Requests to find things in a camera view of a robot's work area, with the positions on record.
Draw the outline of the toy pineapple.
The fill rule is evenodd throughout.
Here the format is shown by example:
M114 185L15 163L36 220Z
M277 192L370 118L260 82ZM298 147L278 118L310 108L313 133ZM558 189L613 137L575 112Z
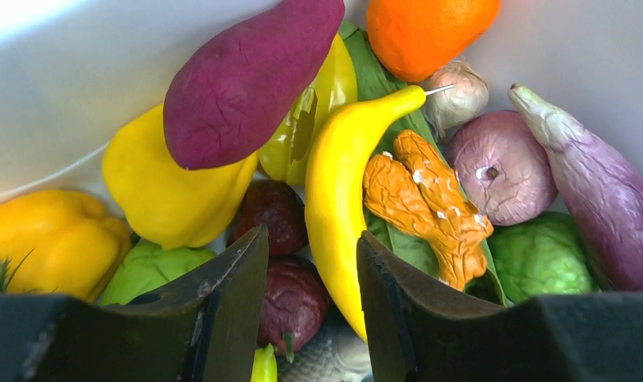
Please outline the toy pineapple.
M34 249L31 249L12 270L10 270L10 264L12 262L12 259L10 257L6 257L5 259L0 259L0 294L8 293L8 289L15 275L21 268L22 264L28 259L28 257L33 252L34 252Z

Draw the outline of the purple toy sweet potato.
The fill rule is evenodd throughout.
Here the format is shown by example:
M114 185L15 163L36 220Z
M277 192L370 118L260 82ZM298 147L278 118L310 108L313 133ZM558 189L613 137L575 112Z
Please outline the purple toy sweet potato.
M342 1L281 1L204 43L164 100L174 161L209 169L258 150L318 74L344 16Z

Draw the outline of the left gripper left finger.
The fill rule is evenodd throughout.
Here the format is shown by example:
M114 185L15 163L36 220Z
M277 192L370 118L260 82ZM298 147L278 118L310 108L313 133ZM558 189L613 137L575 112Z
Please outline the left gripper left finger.
M0 294L0 381L247 381L268 233L125 306L66 294Z

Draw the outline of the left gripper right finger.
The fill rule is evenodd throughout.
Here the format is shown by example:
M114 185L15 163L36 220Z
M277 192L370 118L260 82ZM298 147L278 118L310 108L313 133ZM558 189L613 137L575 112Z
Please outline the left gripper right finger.
M643 381L643 293L504 307L431 278L369 232L357 268L376 381Z

